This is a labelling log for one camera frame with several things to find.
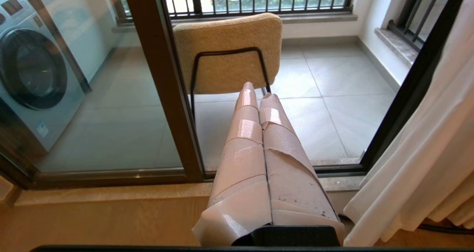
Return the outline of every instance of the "wrapped object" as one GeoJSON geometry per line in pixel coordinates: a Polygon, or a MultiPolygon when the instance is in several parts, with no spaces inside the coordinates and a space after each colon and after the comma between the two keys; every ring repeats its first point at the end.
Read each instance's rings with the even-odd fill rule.
{"type": "Polygon", "coordinates": [[[260,102],[273,225],[328,225],[342,244],[344,225],[322,188],[275,94],[260,102]]]}
{"type": "Polygon", "coordinates": [[[229,246],[271,223],[262,128],[252,83],[237,100],[208,208],[193,227],[202,246],[229,246]]]}

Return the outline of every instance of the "beige fabric backrest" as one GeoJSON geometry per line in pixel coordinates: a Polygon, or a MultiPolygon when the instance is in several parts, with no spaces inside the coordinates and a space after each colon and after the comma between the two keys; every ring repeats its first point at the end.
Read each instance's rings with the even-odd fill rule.
{"type": "MultiPolygon", "coordinates": [[[[280,68],[281,19],[264,13],[212,22],[183,23],[174,27],[174,39],[183,70],[186,88],[190,90],[195,56],[200,52],[258,47],[264,55],[270,84],[280,68]]],[[[255,88],[265,80],[257,52],[200,58],[194,93],[240,92],[246,82],[255,88]]]]}

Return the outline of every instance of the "front-loading washing machine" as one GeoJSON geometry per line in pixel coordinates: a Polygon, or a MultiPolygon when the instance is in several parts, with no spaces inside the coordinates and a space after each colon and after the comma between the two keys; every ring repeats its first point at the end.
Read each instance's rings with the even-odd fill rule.
{"type": "Polygon", "coordinates": [[[28,0],[0,0],[0,98],[46,151],[84,99],[61,48],[28,0]]]}

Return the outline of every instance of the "sheer curtain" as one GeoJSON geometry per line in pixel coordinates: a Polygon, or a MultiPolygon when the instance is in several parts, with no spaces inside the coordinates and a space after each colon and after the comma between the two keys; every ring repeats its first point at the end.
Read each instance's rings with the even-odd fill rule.
{"type": "Polygon", "coordinates": [[[424,218],[474,227],[474,0],[464,0],[419,107],[344,212],[345,246],[371,246],[424,218]]]}

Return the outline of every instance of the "washing machine door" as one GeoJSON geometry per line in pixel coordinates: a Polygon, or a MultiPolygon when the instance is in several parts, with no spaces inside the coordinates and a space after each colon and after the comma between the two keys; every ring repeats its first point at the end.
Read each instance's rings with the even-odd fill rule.
{"type": "Polygon", "coordinates": [[[12,30],[0,40],[0,79],[18,103],[34,110],[57,105],[67,87],[59,49],[29,29],[12,30]]]}

